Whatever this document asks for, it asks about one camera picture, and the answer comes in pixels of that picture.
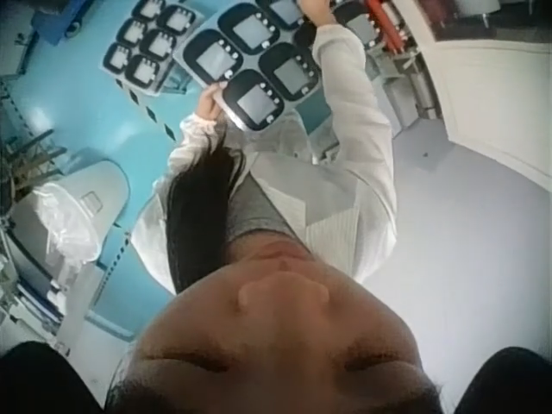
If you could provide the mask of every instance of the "white floor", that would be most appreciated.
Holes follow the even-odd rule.
[[[508,346],[550,355],[549,194],[449,143],[441,122],[395,140],[399,243],[367,288],[414,331],[451,412]],[[70,361],[103,401],[125,342],[87,324]]]

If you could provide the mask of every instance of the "hair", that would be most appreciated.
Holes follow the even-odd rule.
[[[171,183],[166,247],[172,282],[180,293],[226,264],[229,199],[243,169],[243,153],[220,140]]]

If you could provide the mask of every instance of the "white sleeve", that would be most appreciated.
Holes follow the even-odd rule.
[[[166,252],[165,220],[166,197],[174,178],[187,169],[209,148],[216,147],[220,136],[216,123],[197,115],[187,117],[180,124],[184,135],[182,143],[170,154],[166,173],[154,183],[154,196],[142,210],[132,230],[131,242],[144,267],[160,285],[175,293]]]
[[[154,183],[163,205],[173,179],[187,167],[194,164],[207,148],[215,149],[221,137],[215,131],[216,122],[207,121],[192,114],[180,123],[183,140],[169,155],[167,171]]]
[[[317,31],[313,56],[322,67],[326,101],[340,151],[334,166],[350,171],[377,194],[394,222],[392,129],[366,75],[361,41],[340,25]]]

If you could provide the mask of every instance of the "blue floor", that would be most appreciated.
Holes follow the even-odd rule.
[[[106,268],[114,263],[115,266],[94,311],[135,333],[159,312],[169,297],[149,277],[135,251],[124,248],[124,242],[151,196],[152,183],[165,171],[167,156],[175,145],[130,101],[113,78],[99,69],[108,45],[136,3],[136,0],[96,0],[76,38],[62,41],[57,47],[39,41],[27,73],[8,84],[18,109],[35,133],[52,127],[57,145],[67,147],[73,154],[83,154],[88,161],[113,160],[126,173],[129,202],[100,258]],[[221,3],[220,0],[186,2],[206,16],[212,15]],[[179,121],[193,112],[199,92],[199,86],[192,84],[185,96],[166,94],[149,97],[147,102],[177,131]],[[320,93],[299,111],[308,130],[328,115]]]

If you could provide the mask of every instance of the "square screen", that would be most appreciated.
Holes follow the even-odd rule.
[[[125,41],[129,41],[130,43],[135,44],[138,43],[143,34],[143,28],[139,24],[133,22],[130,25],[129,29],[125,32],[123,37]]]
[[[293,0],[279,0],[271,4],[270,8],[274,10],[286,24],[293,24],[303,17],[303,13]]]
[[[141,8],[140,14],[149,19],[153,19],[161,12],[161,4],[149,1]]]
[[[310,82],[303,68],[294,59],[288,60],[284,65],[276,69],[274,74],[292,95],[301,91]]]
[[[255,16],[250,16],[238,23],[234,31],[252,49],[256,49],[273,35]]]
[[[150,45],[149,51],[161,58],[164,58],[171,51],[172,47],[171,39],[158,34],[154,42]]]
[[[190,22],[190,17],[179,12],[175,12],[169,17],[169,20],[166,22],[166,25],[169,28],[176,30],[177,32],[182,32],[186,25]]]
[[[155,67],[142,61],[135,69],[134,76],[143,84],[149,84],[155,76]]]
[[[355,17],[347,23],[347,26],[353,30],[354,34],[357,35],[365,45],[378,38],[376,29],[373,28],[372,23],[365,15]]]
[[[198,58],[198,64],[214,79],[218,80],[222,75],[234,66],[236,60],[218,43],[213,43]]]
[[[257,125],[260,125],[278,108],[276,103],[258,85],[241,97],[238,100],[238,105]]]
[[[122,49],[117,49],[111,56],[110,63],[117,69],[122,69],[128,62],[129,56]]]

